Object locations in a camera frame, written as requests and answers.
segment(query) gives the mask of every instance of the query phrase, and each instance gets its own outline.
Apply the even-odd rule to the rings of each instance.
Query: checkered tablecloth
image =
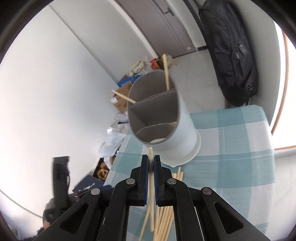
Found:
[[[190,162],[181,166],[183,182],[189,187],[208,186],[247,218],[261,232],[268,227],[274,193],[274,149],[263,109],[245,106],[191,114],[201,134],[201,148]],[[105,185],[115,186],[140,166],[148,149],[129,131]],[[177,172],[177,167],[168,167]],[[146,207],[131,207],[127,240],[138,241]],[[153,240],[148,221],[144,241]],[[169,240],[176,240],[175,226]]]

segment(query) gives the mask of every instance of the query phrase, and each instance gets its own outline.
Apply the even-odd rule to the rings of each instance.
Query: black backpack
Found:
[[[240,16],[228,0],[206,0],[199,14],[225,99],[248,104],[257,93],[258,72]]]

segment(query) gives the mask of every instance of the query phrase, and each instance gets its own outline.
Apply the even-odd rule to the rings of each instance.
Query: chopstick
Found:
[[[180,174],[180,179],[179,179],[180,181],[183,180],[183,175],[184,175],[184,172],[181,172],[181,174]],[[170,219],[169,219],[169,226],[168,226],[168,229],[167,229],[167,231],[166,231],[164,241],[167,241],[167,240],[168,240],[168,236],[170,235],[170,230],[171,230],[171,228],[172,228],[173,220],[174,220],[174,212],[173,212],[173,210],[172,210],[172,212],[171,212],[171,216],[170,216]]]
[[[163,67],[165,71],[165,85],[167,88],[167,91],[170,90],[170,83],[169,83],[169,78],[168,78],[168,62],[166,59],[166,54],[163,54]]]
[[[112,91],[115,95],[118,95],[119,97],[125,99],[126,101],[129,101],[129,102],[132,103],[132,104],[137,103],[137,101],[134,101],[134,100],[132,100],[131,98],[128,98],[127,96],[125,96],[125,95],[123,95],[123,94],[120,94],[120,93],[118,93],[118,92],[115,91],[115,90],[111,90],[111,91]]]
[[[144,219],[144,223],[143,223],[143,226],[142,226],[142,229],[141,229],[141,233],[140,233],[140,236],[139,236],[139,241],[142,240],[142,237],[143,237],[143,234],[144,234],[144,231],[145,231],[145,227],[146,227],[146,224],[147,224],[147,221],[148,221],[148,218],[149,218],[149,214],[150,214],[150,208],[148,207],[147,213],[146,213],[146,216],[145,216],[145,219]]]
[[[153,240],[156,240],[156,238],[157,238],[157,234],[158,234],[159,228],[160,228],[160,223],[161,223],[161,220],[162,220],[163,214],[164,214],[164,208],[165,207],[159,207],[159,206],[156,207],[156,213],[157,213],[157,209],[158,209],[159,210],[159,216],[158,216],[157,223],[155,223],[156,232],[155,232],[155,229],[154,229]]]
[[[149,157],[149,175],[148,184],[150,184],[150,194],[149,194],[149,207],[150,208],[150,231],[154,231],[154,179],[153,179],[153,150],[149,147],[148,150]]]
[[[159,212],[160,212],[160,208],[159,208],[159,206],[157,206],[157,207],[156,207],[156,217],[155,217],[155,225],[154,225],[153,240],[156,239],[156,234],[157,234],[157,232],[158,232]]]
[[[178,172],[173,173],[172,176],[173,178],[176,178],[182,181],[183,174],[184,172],[181,172],[181,167],[179,167]],[[174,219],[173,207],[165,207],[164,214],[162,215],[162,218],[160,220],[159,229],[158,227],[155,227],[155,230],[157,230],[157,233],[154,235],[153,241],[167,241],[170,234],[171,227],[172,227],[173,219]]]

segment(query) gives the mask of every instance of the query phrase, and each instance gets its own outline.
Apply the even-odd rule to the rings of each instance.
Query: white cylindrical container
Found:
[[[185,103],[170,79],[155,70],[135,81],[128,103],[131,130],[145,146],[152,147],[163,163],[172,167],[187,163],[200,149],[201,137],[195,129]]]

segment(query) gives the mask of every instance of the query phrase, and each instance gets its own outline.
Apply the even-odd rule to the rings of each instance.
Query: metal screw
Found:
[[[135,179],[129,178],[129,179],[126,180],[126,183],[127,184],[134,184],[135,183]]]
[[[176,179],[174,179],[174,178],[169,178],[168,179],[168,184],[176,184]]]
[[[98,195],[99,193],[100,193],[100,189],[98,189],[98,188],[94,188],[91,190],[92,195]]]
[[[210,195],[210,194],[212,193],[212,190],[211,190],[210,188],[204,188],[204,189],[202,190],[202,192],[203,192],[204,194],[206,194],[206,195]]]

